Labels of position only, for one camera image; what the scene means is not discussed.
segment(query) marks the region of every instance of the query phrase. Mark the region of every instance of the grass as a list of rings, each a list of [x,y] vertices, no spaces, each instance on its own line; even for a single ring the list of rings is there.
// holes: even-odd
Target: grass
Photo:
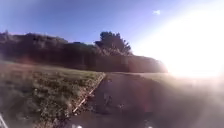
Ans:
[[[53,127],[72,114],[102,74],[1,61],[0,111],[6,119]]]

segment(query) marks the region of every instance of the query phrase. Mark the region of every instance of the dirt path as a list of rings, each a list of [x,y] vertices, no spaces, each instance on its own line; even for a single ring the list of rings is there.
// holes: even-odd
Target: dirt path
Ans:
[[[111,73],[88,99],[85,109],[66,126],[83,128],[144,128],[151,118],[150,85],[141,77]]]
[[[223,93],[223,84],[173,88],[136,75],[107,74],[66,128],[223,128]]]

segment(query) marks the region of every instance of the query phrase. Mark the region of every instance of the sunlight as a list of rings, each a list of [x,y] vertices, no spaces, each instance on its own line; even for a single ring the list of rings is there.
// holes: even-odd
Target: sunlight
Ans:
[[[224,10],[207,8],[173,19],[140,41],[139,53],[163,61],[173,75],[220,75],[224,71]]]

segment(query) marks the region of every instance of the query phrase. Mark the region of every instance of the treeline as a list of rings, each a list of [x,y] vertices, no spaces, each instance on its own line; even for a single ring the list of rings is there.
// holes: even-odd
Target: treeline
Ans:
[[[119,33],[102,32],[100,37],[94,44],[85,44],[47,35],[11,35],[3,32],[0,33],[0,54],[2,59],[21,63],[59,65],[82,70],[164,72],[159,61],[133,56],[130,45]]]

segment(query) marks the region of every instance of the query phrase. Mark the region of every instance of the vegetation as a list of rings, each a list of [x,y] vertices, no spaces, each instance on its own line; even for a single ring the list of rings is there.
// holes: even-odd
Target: vegetation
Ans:
[[[0,110],[3,116],[41,128],[53,127],[69,117],[103,75],[9,62],[0,62],[0,65],[0,98],[4,103],[0,104]]]
[[[92,45],[47,35],[4,32],[0,33],[0,55],[20,63],[100,72],[166,72],[161,62],[134,56],[130,45],[119,33],[102,32],[100,36],[100,41]]]

